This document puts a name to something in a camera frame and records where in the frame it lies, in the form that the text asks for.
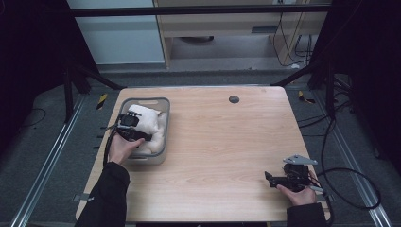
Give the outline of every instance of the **gray carpet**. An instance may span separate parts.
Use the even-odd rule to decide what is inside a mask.
[[[229,84],[270,84],[289,75],[286,71],[245,70],[216,72],[181,72],[181,73],[143,73],[133,75],[108,75],[108,78],[128,86],[180,86],[180,85],[229,85]],[[113,110],[118,92],[102,84],[91,81],[93,89],[85,95],[84,105],[78,123],[75,125],[59,161],[51,174],[43,194],[41,195],[30,222],[41,223],[73,223],[78,203],[72,201],[75,194],[83,191],[96,157],[97,147],[101,142],[101,127],[105,127]],[[287,88],[288,98],[297,120],[307,119],[322,114],[318,104],[300,101],[297,86],[305,87],[301,81]],[[305,97],[316,98],[304,90]],[[99,97],[108,94],[102,110],[96,110]],[[339,104],[346,97],[339,97]],[[62,87],[55,88],[37,97],[34,108],[45,110],[43,120],[33,126],[21,128],[9,148],[9,156],[1,161],[0,181],[0,222],[12,220],[21,206],[35,177],[39,173],[47,153],[56,140],[64,118]],[[401,226],[399,217],[401,201],[397,198],[401,189],[401,178],[392,165],[385,160],[374,157],[370,141],[367,140],[355,114],[346,107],[337,112],[337,126],[341,128],[349,147],[357,157],[364,173],[378,185],[382,195],[382,205],[393,226]],[[35,123],[44,116],[43,111],[32,111],[27,124]],[[321,136],[327,127],[327,121],[302,129],[306,147],[311,158],[320,161],[323,144]],[[345,166],[332,134],[328,136],[324,160],[326,167]],[[363,205],[354,181],[348,173],[330,173],[330,181],[342,194],[350,200]],[[375,226],[368,211],[354,208],[334,195],[333,202],[335,226]],[[273,223],[283,226],[285,223]]]

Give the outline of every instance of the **round hole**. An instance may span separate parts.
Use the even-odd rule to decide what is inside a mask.
[[[236,104],[236,103],[239,102],[239,97],[238,97],[238,96],[230,96],[230,97],[228,98],[228,100],[229,100],[231,103]]]

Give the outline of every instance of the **black curtain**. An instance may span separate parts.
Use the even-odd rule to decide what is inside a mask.
[[[330,56],[335,73],[351,77],[352,98],[360,119],[382,157],[392,161],[401,173],[400,5],[398,0],[359,1],[333,1],[353,7],[327,15],[312,60]],[[320,55],[349,16],[352,19],[341,31],[335,48]],[[324,71],[316,71],[312,78],[324,82]]]
[[[35,97],[63,84],[69,64],[98,73],[73,17],[48,15],[69,9],[65,0],[3,0],[0,4],[0,155],[30,113]],[[85,75],[71,75],[80,92],[89,92]]]

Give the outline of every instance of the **metal bracket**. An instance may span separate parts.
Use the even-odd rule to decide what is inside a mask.
[[[311,160],[305,158],[301,155],[295,154],[287,159],[284,159],[283,162],[293,165],[317,165],[318,162],[316,160]]]
[[[332,195],[326,196],[330,201],[335,201],[334,197]],[[323,196],[323,194],[318,194],[316,195],[316,201],[325,201],[326,198]]]
[[[73,201],[87,201],[89,199],[89,194],[88,193],[82,193],[80,195],[75,195],[73,197]]]

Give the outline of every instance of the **wrist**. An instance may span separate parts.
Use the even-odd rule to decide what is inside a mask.
[[[115,163],[115,164],[118,164],[118,165],[120,165],[121,166],[121,164],[123,163],[121,160],[118,160],[118,159],[115,159],[115,158],[112,158],[112,159],[110,159],[109,160],[109,162],[108,163]]]

